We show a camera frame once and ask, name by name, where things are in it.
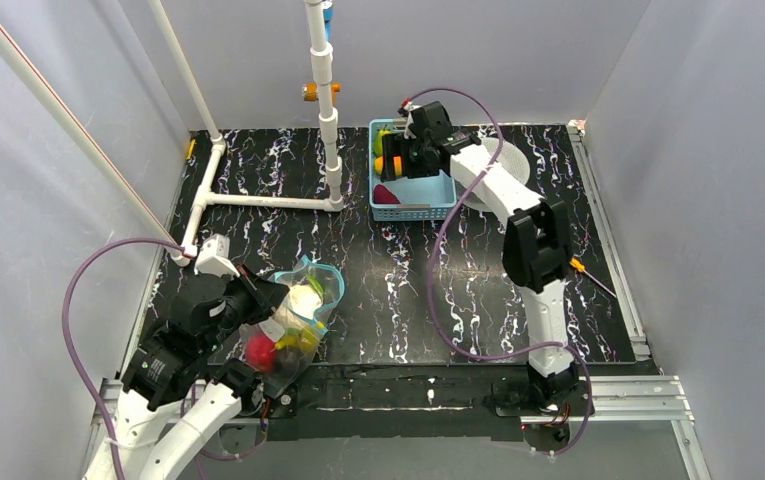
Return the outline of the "magenta toy dragon fruit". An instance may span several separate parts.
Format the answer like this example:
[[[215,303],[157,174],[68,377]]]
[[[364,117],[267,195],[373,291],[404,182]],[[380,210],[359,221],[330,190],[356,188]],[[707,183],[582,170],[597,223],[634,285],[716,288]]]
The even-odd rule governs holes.
[[[398,196],[384,184],[378,184],[373,188],[372,200],[375,204],[380,205],[399,205],[401,203]]]

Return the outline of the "red toy apple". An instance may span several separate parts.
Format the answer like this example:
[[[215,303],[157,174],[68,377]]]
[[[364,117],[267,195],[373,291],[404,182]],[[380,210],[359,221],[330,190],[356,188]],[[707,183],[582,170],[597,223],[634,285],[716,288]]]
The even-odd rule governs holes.
[[[254,334],[246,343],[245,360],[258,372],[271,372],[275,367],[276,354],[275,342],[266,334]]]

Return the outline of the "clear zip top bag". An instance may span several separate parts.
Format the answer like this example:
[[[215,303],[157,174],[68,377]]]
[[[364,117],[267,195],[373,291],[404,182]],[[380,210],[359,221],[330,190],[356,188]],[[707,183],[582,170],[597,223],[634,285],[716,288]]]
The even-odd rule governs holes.
[[[313,262],[306,256],[301,257],[293,269],[273,273],[270,280],[287,285],[289,290],[292,285],[310,283],[323,300],[323,306],[315,312],[314,318],[309,320],[295,315],[288,309],[287,296],[271,318],[254,326],[245,325],[240,330],[240,359],[246,364],[246,343],[254,334],[266,334],[275,343],[287,332],[292,331],[307,330],[319,337],[317,350],[305,354],[304,366],[299,374],[285,378],[274,374],[273,370],[268,373],[256,370],[261,376],[264,394],[276,398],[284,394],[314,360],[322,340],[329,331],[330,316],[344,296],[345,283],[339,269],[332,265]]]

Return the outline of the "dark purple toy eggplant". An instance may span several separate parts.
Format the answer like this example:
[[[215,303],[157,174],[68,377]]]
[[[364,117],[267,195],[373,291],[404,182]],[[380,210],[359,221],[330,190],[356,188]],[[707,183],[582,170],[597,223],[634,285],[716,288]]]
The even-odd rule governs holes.
[[[299,347],[286,346],[277,349],[273,373],[281,377],[293,377],[302,371],[305,355]]]

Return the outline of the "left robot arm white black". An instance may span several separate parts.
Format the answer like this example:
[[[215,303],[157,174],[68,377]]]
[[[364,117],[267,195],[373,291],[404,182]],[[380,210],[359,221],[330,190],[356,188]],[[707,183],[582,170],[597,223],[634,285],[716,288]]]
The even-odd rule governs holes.
[[[242,326],[269,319],[288,294],[246,267],[184,279],[167,319],[143,334],[122,375],[111,431],[85,478],[178,478],[259,381],[239,360],[215,366],[210,358]]]

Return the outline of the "yellow toy banana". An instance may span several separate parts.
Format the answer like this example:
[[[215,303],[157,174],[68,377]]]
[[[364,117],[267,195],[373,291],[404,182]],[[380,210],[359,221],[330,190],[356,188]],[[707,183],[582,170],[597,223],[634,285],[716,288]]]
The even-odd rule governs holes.
[[[283,335],[276,343],[276,350],[285,350],[288,348],[296,348],[303,355],[309,354],[317,350],[319,346],[319,337],[311,331],[292,331]]]

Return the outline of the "white green toy cabbage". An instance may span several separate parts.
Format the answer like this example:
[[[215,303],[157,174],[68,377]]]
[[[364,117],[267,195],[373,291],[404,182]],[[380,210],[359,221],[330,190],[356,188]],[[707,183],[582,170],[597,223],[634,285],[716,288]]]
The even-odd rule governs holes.
[[[310,283],[292,285],[287,301],[290,311],[309,320],[313,319],[315,312],[323,306],[321,295]]]

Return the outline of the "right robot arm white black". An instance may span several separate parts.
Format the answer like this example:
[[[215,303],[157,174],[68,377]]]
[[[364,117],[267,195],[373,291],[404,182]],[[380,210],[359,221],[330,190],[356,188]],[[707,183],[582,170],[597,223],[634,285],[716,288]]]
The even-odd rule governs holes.
[[[567,332],[566,278],[573,252],[568,209],[529,189],[526,178],[506,169],[505,146],[488,147],[475,133],[455,127],[438,101],[422,106],[405,100],[402,131],[382,142],[381,179],[427,178],[445,173],[505,222],[502,266],[523,300],[528,325],[527,400],[537,408],[560,405],[579,377]]]

